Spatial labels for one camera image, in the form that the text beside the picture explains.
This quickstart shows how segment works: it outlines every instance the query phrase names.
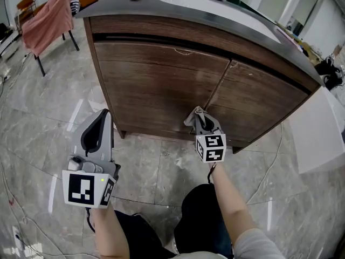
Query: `leg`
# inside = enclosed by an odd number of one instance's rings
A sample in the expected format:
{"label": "leg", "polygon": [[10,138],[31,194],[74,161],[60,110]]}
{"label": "leg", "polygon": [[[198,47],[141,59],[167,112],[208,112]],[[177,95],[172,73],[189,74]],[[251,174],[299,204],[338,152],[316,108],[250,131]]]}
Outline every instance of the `leg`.
{"label": "leg", "polygon": [[42,75],[43,75],[43,77],[44,77],[44,76],[45,76],[45,73],[44,73],[44,70],[43,70],[43,67],[42,67],[42,63],[41,63],[41,61],[39,60],[39,57],[37,57],[37,61],[38,61],[39,68],[41,69]]}
{"label": "leg", "polygon": [[141,216],[129,216],[115,211],[129,245],[130,258],[173,258],[164,249],[153,228]]}
{"label": "leg", "polygon": [[180,253],[209,251],[231,258],[231,241],[214,185],[199,185],[185,197],[182,203],[182,218],[174,235]]}
{"label": "leg", "polygon": [[78,47],[77,43],[76,43],[75,40],[74,40],[74,37],[73,37],[73,35],[72,35],[72,32],[71,32],[71,31],[68,31],[68,32],[70,33],[71,39],[72,39],[72,41],[73,41],[73,43],[74,43],[74,46],[75,46],[76,50],[79,51],[79,47]]}

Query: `forearm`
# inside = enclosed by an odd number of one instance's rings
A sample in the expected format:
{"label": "forearm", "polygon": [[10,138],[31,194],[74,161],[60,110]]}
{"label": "forearm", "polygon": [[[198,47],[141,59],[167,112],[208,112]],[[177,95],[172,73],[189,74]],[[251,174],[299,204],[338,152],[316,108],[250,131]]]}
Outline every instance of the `forearm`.
{"label": "forearm", "polygon": [[220,211],[222,212],[227,232],[234,244],[243,232],[255,228],[255,224],[249,214],[247,205],[228,178],[221,163],[217,164],[212,173],[212,178]]}
{"label": "forearm", "polygon": [[100,255],[129,258],[126,236],[111,203],[107,209],[91,209],[95,225],[96,247]]}

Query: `marble floor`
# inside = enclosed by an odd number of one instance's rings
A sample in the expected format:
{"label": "marble floor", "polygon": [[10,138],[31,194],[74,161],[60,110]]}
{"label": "marble floor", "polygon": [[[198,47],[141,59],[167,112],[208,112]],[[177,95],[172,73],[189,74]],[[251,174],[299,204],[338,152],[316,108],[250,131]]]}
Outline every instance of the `marble floor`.
{"label": "marble floor", "polygon": [[[40,56],[42,77],[22,47],[7,62],[9,81],[0,97],[0,160],[10,190],[25,214],[66,254],[98,255],[83,208],[65,205],[61,170],[66,168],[71,134],[93,112],[106,107],[88,49],[83,23],[75,21],[77,52],[69,37],[57,39]],[[278,126],[224,165],[249,210],[267,236],[289,259],[329,258],[345,228],[345,168],[300,175],[288,120],[281,139]],[[115,132],[113,158],[122,168],[112,203],[119,211],[143,213],[164,244],[181,217],[183,198],[207,182],[193,143]],[[15,249],[12,226],[22,212],[8,200],[0,179],[0,257],[32,257]],[[33,225],[22,224],[26,241],[45,253],[59,251]],[[69,258],[87,258],[86,255]]]}

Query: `wood grain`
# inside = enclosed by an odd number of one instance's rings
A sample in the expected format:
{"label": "wood grain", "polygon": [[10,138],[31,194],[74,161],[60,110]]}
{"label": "wood grain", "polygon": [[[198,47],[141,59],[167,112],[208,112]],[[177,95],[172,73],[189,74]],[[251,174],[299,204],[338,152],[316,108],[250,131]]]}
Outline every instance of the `wood grain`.
{"label": "wood grain", "polygon": [[227,138],[252,142],[306,97],[275,76],[233,60],[206,110],[218,119]]}
{"label": "wood grain", "polygon": [[189,132],[184,119],[206,105],[222,75],[148,63],[99,64],[120,127],[151,130]]}
{"label": "wood grain", "polygon": [[113,117],[113,121],[114,121],[115,126],[117,128],[119,136],[123,139],[123,138],[125,138],[125,133],[126,132],[121,130],[121,126],[118,123],[118,120],[116,118],[116,115],[115,115],[114,110],[112,108],[112,104],[111,104],[109,96],[108,96],[108,92],[107,92],[107,90],[105,88],[105,85],[104,85],[104,81],[103,81],[103,77],[102,77],[102,72],[101,72],[101,70],[99,68],[98,58],[97,58],[95,46],[94,46],[94,43],[93,43],[93,37],[92,37],[92,33],[91,33],[91,26],[90,26],[90,21],[89,21],[88,17],[84,18],[84,26],[85,26],[86,38],[87,38],[88,46],[90,48],[90,53],[91,53],[93,64],[94,64],[95,69],[96,69],[96,74],[97,74],[97,77],[98,77],[98,81],[99,81],[100,86],[102,88],[103,95],[104,95],[104,97],[106,99],[107,106],[108,106],[109,111],[110,111],[110,113],[111,113],[111,115]]}
{"label": "wood grain", "polygon": [[120,127],[143,130],[188,134],[184,119],[196,106],[206,106],[229,64],[226,58],[170,45],[116,42],[96,47]]}
{"label": "wood grain", "polygon": [[166,17],[118,15],[91,17],[91,28],[93,33],[140,33],[209,45],[263,64],[311,92],[319,87],[309,75],[268,49],[199,23]]}
{"label": "wood grain", "polygon": [[[280,123],[282,123],[282,122],[283,122],[285,119],[287,119],[291,114],[293,114],[296,110],[298,110],[298,108],[299,108],[301,105],[303,105],[308,99],[310,99],[310,97],[311,97],[312,95],[314,95],[314,93],[315,93],[320,87],[321,87],[321,86],[319,86],[317,89],[315,89],[315,91],[314,91],[311,95],[307,96],[304,100],[302,100],[301,103],[300,103],[297,107],[294,108],[294,110],[292,110],[292,111],[290,111],[290,112],[288,113],[288,115],[284,116],[284,117],[281,118],[281,119],[277,119],[277,120],[275,121],[275,123],[273,124],[272,127],[268,128],[266,131],[262,131],[260,135],[258,135],[256,138],[254,138],[254,139],[249,143],[249,145],[250,145],[251,143],[257,141],[259,138],[261,138],[262,136],[264,136],[264,135],[265,135],[266,133],[268,133],[270,130],[274,129],[276,126],[280,125]],[[234,152],[234,153],[238,153],[238,152],[242,151],[244,148],[245,148],[245,147],[243,147],[243,146],[238,146],[238,148],[233,149],[233,152]]]}
{"label": "wood grain", "polygon": [[220,74],[228,59],[193,49],[156,43],[96,42],[98,60],[150,63]]}

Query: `sink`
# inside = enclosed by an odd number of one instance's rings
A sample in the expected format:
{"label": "sink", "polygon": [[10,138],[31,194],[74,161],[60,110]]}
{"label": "sink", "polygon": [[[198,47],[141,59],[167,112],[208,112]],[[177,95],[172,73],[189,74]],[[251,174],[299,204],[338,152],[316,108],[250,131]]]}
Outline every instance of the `sink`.
{"label": "sink", "polygon": [[184,6],[186,8],[192,8],[200,11],[212,13],[214,15],[222,16],[227,19],[233,20],[237,23],[245,25],[253,30],[256,30],[270,39],[280,43],[278,38],[267,28],[262,22],[258,21],[254,17],[247,15],[240,10],[234,9],[230,6],[212,0],[161,0],[163,2]]}

